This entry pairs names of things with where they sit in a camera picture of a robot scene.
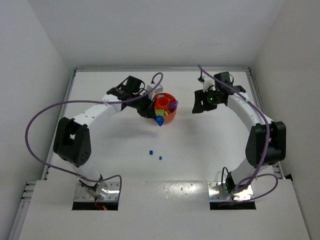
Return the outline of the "blue half-round lego piece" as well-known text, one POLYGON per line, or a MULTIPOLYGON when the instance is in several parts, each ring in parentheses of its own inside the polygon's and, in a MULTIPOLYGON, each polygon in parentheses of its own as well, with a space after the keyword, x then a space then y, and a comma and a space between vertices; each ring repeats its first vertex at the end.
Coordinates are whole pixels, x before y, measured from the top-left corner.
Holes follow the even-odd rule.
POLYGON ((155 122, 158 124, 158 126, 162 126, 165 122, 165 119, 162 115, 157 115, 155 118, 155 122))

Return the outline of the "purple curved lego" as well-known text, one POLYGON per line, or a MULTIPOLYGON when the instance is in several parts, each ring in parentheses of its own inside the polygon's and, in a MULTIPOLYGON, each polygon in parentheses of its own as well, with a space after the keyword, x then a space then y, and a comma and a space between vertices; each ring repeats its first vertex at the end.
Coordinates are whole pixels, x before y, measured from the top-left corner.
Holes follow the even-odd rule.
POLYGON ((169 107, 168 107, 168 110, 171 112, 171 113, 173 113, 175 110, 176 110, 176 108, 178 107, 178 101, 177 100, 175 100, 175 101, 173 101, 172 103, 170 103, 169 104, 169 107))

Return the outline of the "bright green lego brick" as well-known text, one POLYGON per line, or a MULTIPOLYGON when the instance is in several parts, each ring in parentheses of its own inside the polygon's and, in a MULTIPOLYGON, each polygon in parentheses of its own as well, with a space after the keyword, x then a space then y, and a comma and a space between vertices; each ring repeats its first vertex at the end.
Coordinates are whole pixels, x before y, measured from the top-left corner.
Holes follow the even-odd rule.
POLYGON ((165 114, 165 110, 164 109, 156 109, 155 114, 157 116, 163 116, 165 114))

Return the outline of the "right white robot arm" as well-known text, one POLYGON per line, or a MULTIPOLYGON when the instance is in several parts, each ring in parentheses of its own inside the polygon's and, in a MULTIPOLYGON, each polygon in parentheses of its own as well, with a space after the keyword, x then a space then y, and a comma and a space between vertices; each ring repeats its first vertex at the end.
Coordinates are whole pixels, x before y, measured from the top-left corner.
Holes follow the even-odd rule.
POLYGON ((227 174, 225 187, 229 193, 239 192, 258 177, 259 172, 286 157, 287 127, 274 121, 251 102, 241 85, 234 85, 229 72, 198 78, 203 88, 194 92, 192 113, 200 114, 225 105, 242 121, 249 132, 245 159, 227 174))

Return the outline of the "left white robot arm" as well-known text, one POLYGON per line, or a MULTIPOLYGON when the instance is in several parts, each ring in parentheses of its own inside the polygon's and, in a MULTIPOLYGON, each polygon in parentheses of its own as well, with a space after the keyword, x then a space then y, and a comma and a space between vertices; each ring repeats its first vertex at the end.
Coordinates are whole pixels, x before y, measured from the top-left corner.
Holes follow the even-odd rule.
POLYGON ((90 160, 92 131, 126 107, 136 109, 143 118, 156 118, 155 95, 163 87, 154 81, 141 85, 144 85, 142 80, 130 75, 84 112, 72 118, 63 117, 58 122, 53 152, 73 167, 82 186, 92 193, 98 191, 103 179, 90 160))

